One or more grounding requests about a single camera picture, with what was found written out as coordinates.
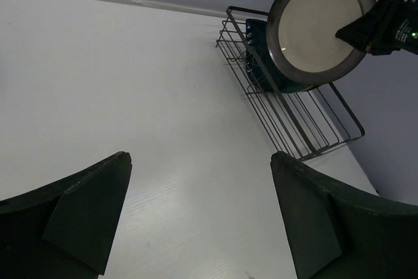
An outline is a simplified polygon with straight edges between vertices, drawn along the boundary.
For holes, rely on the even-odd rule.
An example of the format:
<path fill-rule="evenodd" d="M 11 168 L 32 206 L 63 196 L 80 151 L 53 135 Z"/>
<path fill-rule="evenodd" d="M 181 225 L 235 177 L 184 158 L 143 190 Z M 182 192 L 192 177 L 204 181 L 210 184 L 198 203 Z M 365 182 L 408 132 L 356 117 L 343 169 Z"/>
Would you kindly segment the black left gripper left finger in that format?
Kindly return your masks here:
<path fill-rule="evenodd" d="M 103 275 L 131 171 L 130 154 L 118 152 L 2 200 L 1 275 Z"/>

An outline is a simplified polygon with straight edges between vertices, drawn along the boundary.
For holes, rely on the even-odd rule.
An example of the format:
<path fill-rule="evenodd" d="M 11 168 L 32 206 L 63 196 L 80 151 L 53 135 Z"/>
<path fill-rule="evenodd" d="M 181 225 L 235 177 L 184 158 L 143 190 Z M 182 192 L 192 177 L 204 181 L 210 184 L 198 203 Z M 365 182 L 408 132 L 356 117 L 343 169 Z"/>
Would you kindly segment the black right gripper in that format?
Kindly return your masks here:
<path fill-rule="evenodd" d="M 417 54 L 417 0 L 378 0 L 335 37 L 373 56 L 400 50 Z"/>

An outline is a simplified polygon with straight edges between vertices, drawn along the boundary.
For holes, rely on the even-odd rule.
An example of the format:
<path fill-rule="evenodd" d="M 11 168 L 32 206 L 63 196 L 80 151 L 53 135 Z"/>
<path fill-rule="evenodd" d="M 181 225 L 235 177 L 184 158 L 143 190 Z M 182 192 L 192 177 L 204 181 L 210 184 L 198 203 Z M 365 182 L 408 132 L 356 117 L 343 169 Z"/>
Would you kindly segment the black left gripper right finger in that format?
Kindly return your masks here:
<path fill-rule="evenodd" d="M 284 152 L 270 167 L 298 278 L 417 277 L 417 206 L 354 188 Z"/>

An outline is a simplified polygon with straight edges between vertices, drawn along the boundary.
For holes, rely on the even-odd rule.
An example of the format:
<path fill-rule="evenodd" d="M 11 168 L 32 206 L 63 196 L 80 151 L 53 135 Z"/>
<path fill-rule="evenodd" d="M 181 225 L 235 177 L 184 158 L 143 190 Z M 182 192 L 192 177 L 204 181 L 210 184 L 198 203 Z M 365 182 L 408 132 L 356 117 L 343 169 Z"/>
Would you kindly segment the silver rimmed cream plate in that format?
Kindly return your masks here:
<path fill-rule="evenodd" d="M 365 57 L 336 32 L 366 14 L 376 0 L 274 0 L 266 41 L 277 68 L 299 84 L 320 86 L 351 72 Z"/>

